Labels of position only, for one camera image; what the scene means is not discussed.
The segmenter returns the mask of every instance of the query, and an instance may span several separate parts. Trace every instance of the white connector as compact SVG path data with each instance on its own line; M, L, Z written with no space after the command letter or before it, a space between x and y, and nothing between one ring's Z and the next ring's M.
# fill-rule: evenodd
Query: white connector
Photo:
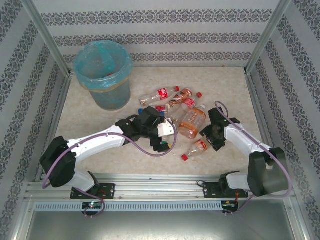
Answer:
M173 135L175 133L173 127L168 122L168 120L170 120L170 122L172 123L171 119L167 118L164 123L160 123L158 125L157 128L158 128L158 136L159 137L169 136L169 135Z

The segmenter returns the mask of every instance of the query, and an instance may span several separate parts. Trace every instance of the red bottle cap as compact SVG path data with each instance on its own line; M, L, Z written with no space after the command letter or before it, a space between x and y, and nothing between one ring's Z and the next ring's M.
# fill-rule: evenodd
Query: red bottle cap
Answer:
M187 160L188 160L188 157L187 157L187 155L185 155L185 154L183 154L183 155L181 156L181 158L182 158L183 161L187 161Z

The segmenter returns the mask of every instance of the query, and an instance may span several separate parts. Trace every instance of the trash can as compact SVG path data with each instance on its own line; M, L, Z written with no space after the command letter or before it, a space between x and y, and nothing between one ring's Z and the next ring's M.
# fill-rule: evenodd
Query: trash can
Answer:
M74 72L104 110L118 110L130 100L130 73L133 61L126 49L113 41L88 43L76 55Z

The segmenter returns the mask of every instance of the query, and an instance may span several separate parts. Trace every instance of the beige floor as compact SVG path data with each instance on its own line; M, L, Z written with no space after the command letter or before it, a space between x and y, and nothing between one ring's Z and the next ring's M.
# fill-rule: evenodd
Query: beige floor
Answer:
M129 103L120 110L110 112L99 108L90 93L81 88L74 77L56 136L63 136L67 140L100 132L114 125L117 120L137 114L140 95L165 86L180 86L181 89L201 92L201 103L207 106L206 110L213 108L216 100L222 101L228 107L230 117L239 119L251 134L259 140L261 138L241 67L135 67L130 84ZM147 156L128 144L91 156L78 167L93 173L161 175L211 175L248 168L249 160L230 142L218 152L210 148L201 156L184 162L181 155L192 142L179 135L175 149L164 157ZM137 143L154 153L149 140L141 139Z

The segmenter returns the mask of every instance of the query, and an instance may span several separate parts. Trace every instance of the wall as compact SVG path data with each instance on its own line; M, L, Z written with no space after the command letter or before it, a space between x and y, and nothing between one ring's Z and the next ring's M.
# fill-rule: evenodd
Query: wall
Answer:
M272 143L285 150L312 239L320 239L320 0L293 0L251 78Z
M125 45L136 66L244 67L279 0L35 0L72 67L91 41Z
M65 80L22 3L0 0L0 240L7 239Z

